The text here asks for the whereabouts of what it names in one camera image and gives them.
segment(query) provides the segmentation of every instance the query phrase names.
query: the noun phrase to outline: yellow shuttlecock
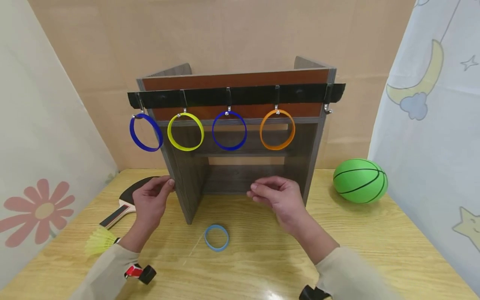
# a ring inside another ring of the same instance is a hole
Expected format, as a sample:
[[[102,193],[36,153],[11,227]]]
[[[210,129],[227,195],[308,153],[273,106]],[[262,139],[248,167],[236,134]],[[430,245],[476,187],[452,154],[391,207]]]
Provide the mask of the yellow shuttlecock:
[[[103,253],[119,240],[120,238],[114,236],[108,229],[99,226],[88,238],[87,244],[85,245],[85,254],[90,256]]]

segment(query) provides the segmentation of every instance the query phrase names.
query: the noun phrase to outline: ping pong paddle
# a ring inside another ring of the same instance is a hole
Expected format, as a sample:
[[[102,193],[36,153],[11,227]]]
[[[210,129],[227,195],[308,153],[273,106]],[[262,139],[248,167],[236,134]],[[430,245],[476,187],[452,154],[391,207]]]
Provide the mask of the ping pong paddle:
[[[110,229],[115,223],[117,223],[123,216],[128,213],[132,213],[135,211],[135,204],[133,203],[133,192],[137,189],[141,188],[144,184],[150,181],[153,177],[152,176],[145,179],[142,179],[134,184],[132,184],[129,188],[127,188],[119,197],[119,208],[111,215],[109,215],[105,220],[100,222],[100,226],[105,227],[106,229]]]

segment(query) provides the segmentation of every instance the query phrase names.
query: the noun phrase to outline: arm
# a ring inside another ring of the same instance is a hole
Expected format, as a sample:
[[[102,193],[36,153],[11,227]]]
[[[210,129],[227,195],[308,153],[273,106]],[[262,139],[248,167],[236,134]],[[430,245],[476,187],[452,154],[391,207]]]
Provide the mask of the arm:
[[[308,214],[296,182],[278,176],[261,178],[247,195],[272,208],[278,223],[299,242],[317,268],[317,287],[333,299],[399,299],[375,269],[352,250],[340,247]]]
[[[144,245],[160,224],[168,195],[175,182],[170,176],[152,178],[133,192],[137,218],[118,244],[111,246],[95,262],[71,300],[115,299],[126,282],[125,272],[138,262]]]

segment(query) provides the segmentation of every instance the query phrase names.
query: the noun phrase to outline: sleeve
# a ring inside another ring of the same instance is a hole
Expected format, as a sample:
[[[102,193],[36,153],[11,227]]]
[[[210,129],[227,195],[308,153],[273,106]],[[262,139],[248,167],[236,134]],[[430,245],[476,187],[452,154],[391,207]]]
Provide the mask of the sleeve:
[[[112,245],[98,258],[70,300],[114,300],[127,281],[125,272],[138,262],[139,255]]]
[[[320,274],[317,287],[334,300],[402,299],[374,268],[349,248],[336,248],[315,267]]]

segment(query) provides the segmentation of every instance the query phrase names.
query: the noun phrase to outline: green basketball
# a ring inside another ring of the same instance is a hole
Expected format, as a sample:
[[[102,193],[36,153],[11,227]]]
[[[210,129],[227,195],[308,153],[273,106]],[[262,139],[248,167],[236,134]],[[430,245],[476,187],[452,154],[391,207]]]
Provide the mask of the green basketball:
[[[341,163],[333,173],[333,186],[345,199],[354,203],[372,203],[385,195],[387,175],[376,163],[355,158]]]

